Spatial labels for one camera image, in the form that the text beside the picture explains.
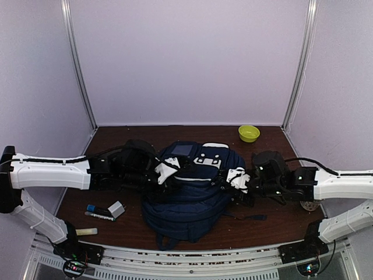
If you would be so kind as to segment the navy blue student backpack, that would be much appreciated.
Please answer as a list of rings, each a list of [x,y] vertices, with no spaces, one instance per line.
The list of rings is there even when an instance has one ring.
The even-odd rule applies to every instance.
[[[165,202],[156,203],[142,197],[142,216],[156,232],[159,250],[172,250],[180,241],[197,242],[225,215],[233,201],[231,192],[222,190],[215,182],[218,172],[246,168],[244,158],[223,143],[178,141],[160,152],[161,159],[185,156],[191,165],[175,173],[181,188]]]

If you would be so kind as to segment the white power adapter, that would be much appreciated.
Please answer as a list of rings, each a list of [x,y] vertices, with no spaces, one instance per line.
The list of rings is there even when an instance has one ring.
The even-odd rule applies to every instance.
[[[108,207],[108,211],[112,217],[116,219],[125,212],[125,206],[120,201],[116,201],[110,207]]]

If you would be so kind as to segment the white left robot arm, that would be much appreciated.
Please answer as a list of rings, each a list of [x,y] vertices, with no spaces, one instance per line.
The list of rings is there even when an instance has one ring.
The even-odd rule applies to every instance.
[[[1,156],[1,213],[15,214],[47,236],[71,259],[84,247],[75,227],[60,220],[27,193],[27,188],[100,190],[133,184],[141,191],[165,192],[169,177],[182,169],[179,156],[162,159],[151,144],[128,140],[125,145],[89,156],[51,158],[27,156],[7,146]]]

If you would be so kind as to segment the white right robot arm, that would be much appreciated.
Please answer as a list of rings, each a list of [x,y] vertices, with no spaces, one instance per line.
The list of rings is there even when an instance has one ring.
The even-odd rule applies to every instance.
[[[321,202],[327,199],[363,199],[360,205],[332,218],[308,225],[299,244],[303,257],[312,257],[321,242],[331,243],[341,237],[372,226],[372,171],[334,171],[313,160],[312,167],[288,168],[288,160],[279,152],[264,151],[252,156],[251,171],[241,167],[227,172],[226,182],[243,199],[280,197],[287,201]]]

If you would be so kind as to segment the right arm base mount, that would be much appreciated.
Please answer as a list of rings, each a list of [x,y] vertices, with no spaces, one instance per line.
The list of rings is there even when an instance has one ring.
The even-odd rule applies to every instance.
[[[278,247],[283,264],[316,258],[329,252],[328,244],[319,238],[321,222],[321,220],[317,220],[308,225],[303,241]]]

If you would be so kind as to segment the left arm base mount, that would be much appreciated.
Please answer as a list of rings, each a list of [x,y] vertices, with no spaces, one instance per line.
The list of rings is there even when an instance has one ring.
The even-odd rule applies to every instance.
[[[65,222],[67,233],[66,239],[60,243],[54,243],[49,238],[54,253],[65,261],[77,261],[81,264],[100,265],[103,258],[104,248],[102,246],[81,243],[78,240],[76,228],[73,224]]]

